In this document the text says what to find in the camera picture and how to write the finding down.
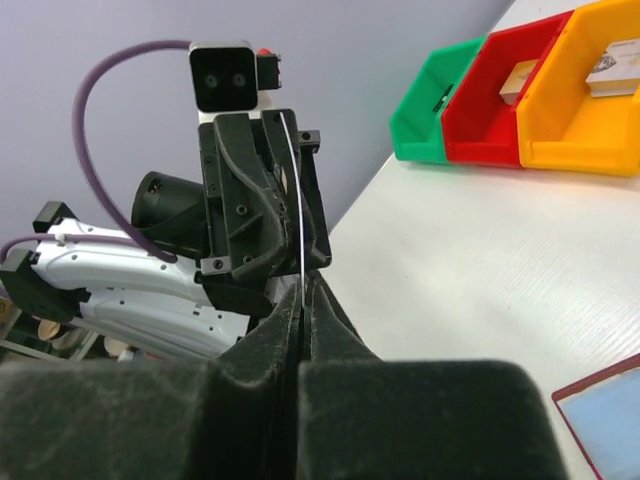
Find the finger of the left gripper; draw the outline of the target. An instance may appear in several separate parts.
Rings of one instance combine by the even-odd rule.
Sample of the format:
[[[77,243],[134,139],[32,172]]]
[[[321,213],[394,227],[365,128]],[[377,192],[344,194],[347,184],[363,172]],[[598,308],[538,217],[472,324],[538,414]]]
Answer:
[[[246,114],[219,115],[213,132],[232,276],[274,277],[286,256],[290,225],[275,180],[256,152],[251,120]]]
[[[307,272],[323,269],[331,264],[332,252],[315,165],[320,132],[299,129],[291,109],[265,110],[261,122],[263,157],[283,197],[288,245],[279,271],[298,273],[300,259]]]

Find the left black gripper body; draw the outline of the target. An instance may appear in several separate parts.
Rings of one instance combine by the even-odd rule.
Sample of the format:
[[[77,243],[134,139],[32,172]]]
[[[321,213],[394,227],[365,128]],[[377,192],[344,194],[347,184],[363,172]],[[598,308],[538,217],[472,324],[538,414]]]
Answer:
[[[265,163],[263,154],[266,151],[266,142],[264,138],[264,131],[262,128],[262,112],[256,116],[251,116],[248,113],[227,113],[227,114],[246,114],[251,120],[251,128],[254,137],[254,143],[256,152],[264,162],[265,168],[268,170],[268,165]],[[226,239],[226,229],[224,223],[224,209],[223,200],[221,195],[221,182],[219,175],[219,154],[216,146],[216,140],[213,132],[213,122],[215,118],[209,122],[205,122],[200,125],[198,129],[200,154],[201,154],[201,166],[203,181],[205,187],[205,205],[207,215],[207,233],[209,237],[209,253],[201,262],[202,272],[205,275],[217,275],[222,272],[228,273],[235,280],[260,280],[267,278],[235,278],[232,276],[232,264],[231,258],[228,253],[228,245]],[[289,275],[293,273],[281,273],[279,269],[274,277]]]

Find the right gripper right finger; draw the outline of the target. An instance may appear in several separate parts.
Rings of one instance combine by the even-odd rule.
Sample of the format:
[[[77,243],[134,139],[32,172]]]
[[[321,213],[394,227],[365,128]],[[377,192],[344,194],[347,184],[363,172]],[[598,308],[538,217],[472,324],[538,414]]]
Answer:
[[[537,386],[499,360],[384,361],[308,277],[300,479],[564,479]]]

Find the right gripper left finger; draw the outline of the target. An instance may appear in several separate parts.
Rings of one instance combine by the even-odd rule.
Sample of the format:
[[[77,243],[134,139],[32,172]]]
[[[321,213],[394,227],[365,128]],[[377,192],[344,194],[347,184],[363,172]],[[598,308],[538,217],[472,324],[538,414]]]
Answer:
[[[291,479],[301,292],[224,354],[1,369],[5,479]]]

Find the red leather card holder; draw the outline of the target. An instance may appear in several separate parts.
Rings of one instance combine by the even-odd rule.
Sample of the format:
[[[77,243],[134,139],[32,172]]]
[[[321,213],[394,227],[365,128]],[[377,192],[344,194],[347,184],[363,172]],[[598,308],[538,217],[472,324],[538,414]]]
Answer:
[[[639,355],[594,372],[551,395],[598,479],[639,477]]]

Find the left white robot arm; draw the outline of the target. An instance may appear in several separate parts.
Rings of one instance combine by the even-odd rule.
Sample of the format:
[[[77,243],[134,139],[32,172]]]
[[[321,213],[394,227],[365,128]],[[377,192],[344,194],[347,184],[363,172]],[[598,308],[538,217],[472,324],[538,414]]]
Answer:
[[[274,284],[332,260],[316,130],[289,109],[225,114],[198,130],[202,178],[151,172],[126,232],[47,203],[33,233],[1,249],[1,282],[23,312],[160,356],[207,358],[275,308]]]

